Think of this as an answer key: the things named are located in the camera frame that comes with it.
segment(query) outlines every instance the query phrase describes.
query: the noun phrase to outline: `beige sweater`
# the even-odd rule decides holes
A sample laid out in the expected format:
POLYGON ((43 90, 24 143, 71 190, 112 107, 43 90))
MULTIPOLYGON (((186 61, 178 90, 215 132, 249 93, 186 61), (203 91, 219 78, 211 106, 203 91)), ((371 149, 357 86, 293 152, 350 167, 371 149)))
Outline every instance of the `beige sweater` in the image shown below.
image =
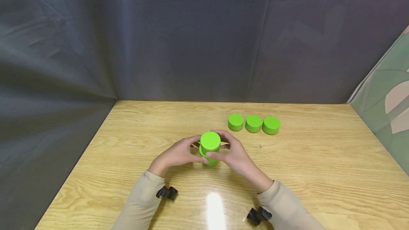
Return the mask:
MULTIPOLYGON (((161 201, 156 193, 164 183, 164 178, 145 171, 136 182, 112 230, 147 230, 161 201)), ((258 195, 258 199, 260 205, 272 214, 270 223, 275 230, 325 230, 296 195, 279 181, 274 181, 269 190, 258 195)))

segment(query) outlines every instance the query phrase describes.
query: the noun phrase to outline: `green cylinder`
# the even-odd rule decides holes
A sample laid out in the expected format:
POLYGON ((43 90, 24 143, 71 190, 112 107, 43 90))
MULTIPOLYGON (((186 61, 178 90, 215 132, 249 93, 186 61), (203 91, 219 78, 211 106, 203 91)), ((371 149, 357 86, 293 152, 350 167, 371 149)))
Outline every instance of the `green cylinder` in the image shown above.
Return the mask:
POLYGON ((206 157, 207 152, 218 152, 220 149, 220 136, 219 134, 208 131, 200 137, 200 146, 199 153, 202 157, 205 157, 209 160, 209 163, 206 166, 214 166, 218 163, 218 160, 206 157))
POLYGON ((261 129, 263 121, 258 115, 249 115, 246 119, 245 127, 249 132, 258 132, 261 129))
POLYGON ((240 114, 231 114, 229 116, 228 126, 232 131, 239 131, 243 128, 243 117, 240 114))
POLYGON ((268 116, 263 122, 263 131, 269 135, 274 135, 279 132, 281 123, 276 117, 268 116))

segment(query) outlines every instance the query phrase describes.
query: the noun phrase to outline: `gray fabric backdrop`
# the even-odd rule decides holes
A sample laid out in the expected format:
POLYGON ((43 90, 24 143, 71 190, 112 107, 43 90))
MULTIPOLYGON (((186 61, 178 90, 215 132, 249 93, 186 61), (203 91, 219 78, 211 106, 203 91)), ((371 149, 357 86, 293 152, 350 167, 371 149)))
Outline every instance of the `gray fabric backdrop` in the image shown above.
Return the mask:
POLYGON ((116 99, 344 103, 408 3, 0 0, 0 229, 35 227, 116 99))

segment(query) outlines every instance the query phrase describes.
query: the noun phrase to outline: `left hand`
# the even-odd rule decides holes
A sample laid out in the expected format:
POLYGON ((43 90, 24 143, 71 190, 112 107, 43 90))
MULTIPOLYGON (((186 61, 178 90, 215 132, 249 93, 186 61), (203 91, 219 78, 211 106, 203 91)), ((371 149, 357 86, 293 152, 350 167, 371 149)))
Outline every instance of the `left hand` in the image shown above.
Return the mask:
POLYGON ((167 169, 172 166, 186 163, 209 163, 206 158, 193 155, 190 152, 191 145, 197 144, 200 137, 201 135, 196 135, 176 142, 153 160, 148 171, 163 178, 167 169))

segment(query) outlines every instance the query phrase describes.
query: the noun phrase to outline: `wood grain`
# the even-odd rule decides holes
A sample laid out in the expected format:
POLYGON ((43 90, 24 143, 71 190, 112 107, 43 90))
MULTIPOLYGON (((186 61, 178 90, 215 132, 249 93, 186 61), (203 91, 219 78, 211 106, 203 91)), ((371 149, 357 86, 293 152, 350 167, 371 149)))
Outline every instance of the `wood grain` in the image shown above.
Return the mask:
MULTIPOLYGON (((110 229, 156 155, 183 137, 226 129, 232 113, 281 120, 274 136, 234 135, 328 229, 408 229, 409 178, 349 105, 136 101, 116 103, 36 229, 110 229)), ((151 229, 253 229, 245 217, 256 194, 223 163, 172 168, 166 181, 180 195, 162 201, 151 229)))

